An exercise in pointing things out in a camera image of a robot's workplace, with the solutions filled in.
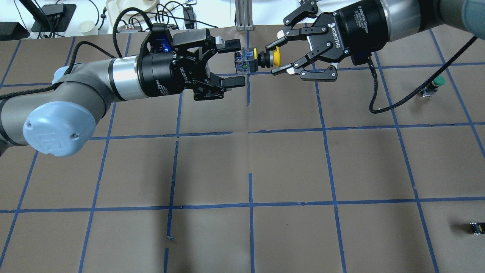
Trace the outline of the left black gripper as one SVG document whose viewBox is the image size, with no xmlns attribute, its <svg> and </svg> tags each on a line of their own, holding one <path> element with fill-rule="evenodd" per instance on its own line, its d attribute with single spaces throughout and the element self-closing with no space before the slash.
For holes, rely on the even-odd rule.
<svg viewBox="0 0 485 273">
<path fill-rule="evenodd" d="M 240 50 L 240 39 L 212 36 L 208 29 L 176 33 L 171 52 L 138 55 L 136 71 L 141 90 L 149 98 L 191 89 L 197 101 L 223 99 L 228 89 L 246 86 L 246 78 L 216 76 L 208 61 L 218 53 Z"/>
</svg>

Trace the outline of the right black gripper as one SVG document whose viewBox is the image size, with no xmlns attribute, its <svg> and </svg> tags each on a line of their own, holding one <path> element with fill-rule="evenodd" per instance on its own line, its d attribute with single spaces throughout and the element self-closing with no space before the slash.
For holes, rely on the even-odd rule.
<svg viewBox="0 0 485 273">
<path fill-rule="evenodd" d="M 310 51 L 300 59 L 271 70 L 272 75 L 297 74 L 302 80 L 334 82 L 336 64 L 347 57 L 383 48 L 389 40 L 379 0 L 361 0 L 334 12 L 318 13 L 315 0 L 304 1 L 284 19 L 283 36 L 265 46 L 275 50 L 289 41 L 306 40 Z"/>
</svg>

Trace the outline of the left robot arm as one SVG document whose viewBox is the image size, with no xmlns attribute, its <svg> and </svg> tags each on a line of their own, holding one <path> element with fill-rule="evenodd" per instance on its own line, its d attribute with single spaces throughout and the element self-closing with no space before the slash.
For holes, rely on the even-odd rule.
<svg viewBox="0 0 485 273">
<path fill-rule="evenodd" d="M 193 91 L 195 101 L 221 100 L 245 86 L 244 76 L 223 78 L 208 60 L 241 50 L 239 39 L 212 36 L 209 29 L 172 35 L 158 23 L 141 43 L 139 54 L 70 65 L 47 88 L 1 96 L 1 154 L 10 147 L 31 146 L 42 154 L 68 157 L 92 137 L 114 102 L 178 95 Z"/>
</svg>

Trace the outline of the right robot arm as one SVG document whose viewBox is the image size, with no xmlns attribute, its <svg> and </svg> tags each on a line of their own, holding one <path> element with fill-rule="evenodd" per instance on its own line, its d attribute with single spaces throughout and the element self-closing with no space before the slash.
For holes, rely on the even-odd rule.
<svg viewBox="0 0 485 273">
<path fill-rule="evenodd" d="M 323 0 L 304 0 L 283 19 L 284 27 L 266 50 L 290 41 L 308 41 L 310 50 L 272 75 L 334 82 L 336 64 L 351 57 L 355 65 L 386 43 L 448 25 L 484 38 L 483 0 L 338 0 L 330 10 Z"/>
</svg>

